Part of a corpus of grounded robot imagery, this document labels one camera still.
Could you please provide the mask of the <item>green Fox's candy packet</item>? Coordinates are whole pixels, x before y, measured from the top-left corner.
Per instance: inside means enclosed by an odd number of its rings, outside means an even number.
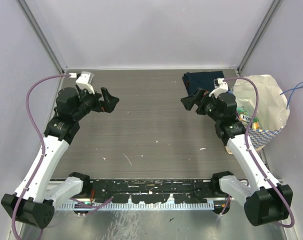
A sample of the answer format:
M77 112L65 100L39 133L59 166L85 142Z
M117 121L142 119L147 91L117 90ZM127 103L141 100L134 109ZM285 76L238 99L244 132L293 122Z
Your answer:
M236 110L238 114L238 119L245 127L247 127L251 121L252 115L250 115L250 113L243 106L237 106ZM261 129L260 121L256 116L253 118L250 127L254 130Z

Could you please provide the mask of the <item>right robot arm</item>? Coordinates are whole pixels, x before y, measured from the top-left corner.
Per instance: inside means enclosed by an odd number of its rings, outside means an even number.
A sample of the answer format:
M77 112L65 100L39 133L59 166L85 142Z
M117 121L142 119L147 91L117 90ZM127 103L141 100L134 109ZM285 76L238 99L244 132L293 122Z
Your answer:
M210 185L213 195L222 197L227 194L233 197L243 206L245 215L253 226L280 222L287 218L293 224L293 191L289 185L282 185L271 174L256 152L244 125L236 117L236 97L229 92L214 96L198 88L194 94L183 97L180 101L187 111L197 106L197 114L207 115L214 120L217 136L237 159L249 183L245 185L229 171L215 173Z

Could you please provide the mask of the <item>blue checkered paper bag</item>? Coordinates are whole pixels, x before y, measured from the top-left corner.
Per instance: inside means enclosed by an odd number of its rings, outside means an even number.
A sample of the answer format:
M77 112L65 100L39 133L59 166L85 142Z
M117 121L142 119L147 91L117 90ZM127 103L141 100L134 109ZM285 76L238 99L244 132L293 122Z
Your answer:
M229 85L234 82L231 93L235 96L236 118L239 120L237 106L244 107L252 115L248 135L252 146L260 151L285 128L290 116L289 100L286 91L271 75L250 75L247 78L251 82L239 77L228 78L227 82ZM261 129L251 128L254 117L258 118Z

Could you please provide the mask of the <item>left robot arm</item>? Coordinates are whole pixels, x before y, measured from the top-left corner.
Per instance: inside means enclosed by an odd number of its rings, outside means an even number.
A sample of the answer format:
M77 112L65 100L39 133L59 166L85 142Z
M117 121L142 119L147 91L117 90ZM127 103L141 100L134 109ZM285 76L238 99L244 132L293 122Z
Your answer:
M90 177L72 172L60 185L47 191L47 186L63 154L80 129L80 120L91 111L112 113L119 102L108 89L90 93L79 87L66 87L58 92L54 116L48 122L40 150L26 177L13 194L5 194L1 205L15 221L46 228L55 210L78 195L87 198L92 192Z

